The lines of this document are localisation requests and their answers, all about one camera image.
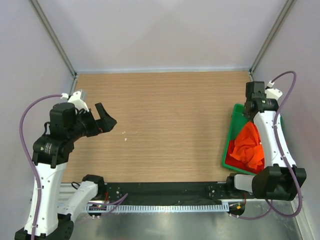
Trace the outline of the orange t shirt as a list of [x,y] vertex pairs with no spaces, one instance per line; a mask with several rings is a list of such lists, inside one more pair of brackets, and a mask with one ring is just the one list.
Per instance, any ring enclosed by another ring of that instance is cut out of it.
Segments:
[[259,131],[254,123],[247,122],[234,139],[234,150],[231,156],[254,170],[254,174],[264,169],[264,150]]

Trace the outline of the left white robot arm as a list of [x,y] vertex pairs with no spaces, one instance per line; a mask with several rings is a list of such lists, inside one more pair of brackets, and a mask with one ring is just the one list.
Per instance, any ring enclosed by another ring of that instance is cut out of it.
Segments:
[[90,109],[77,109],[71,102],[58,103],[50,110],[45,133],[33,144],[31,165],[36,173],[31,208],[24,228],[15,233],[16,240],[68,240],[87,203],[105,196],[103,177],[88,174],[66,203],[58,206],[62,177],[75,142],[108,133],[117,124],[101,103],[95,107],[99,119],[94,119]]

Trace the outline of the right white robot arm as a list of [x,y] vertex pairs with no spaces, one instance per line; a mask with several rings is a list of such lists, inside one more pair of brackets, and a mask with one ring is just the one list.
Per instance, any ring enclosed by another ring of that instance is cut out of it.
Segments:
[[256,175],[232,173],[225,192],[237,198],[243,191],[256,199],[292,201],[301,198],[307,178],[304,168],[297,167],[282,131],[277,99],[268,98],[262,81],[247,82],[244,116],[257,127],[264,152],[264,169]]

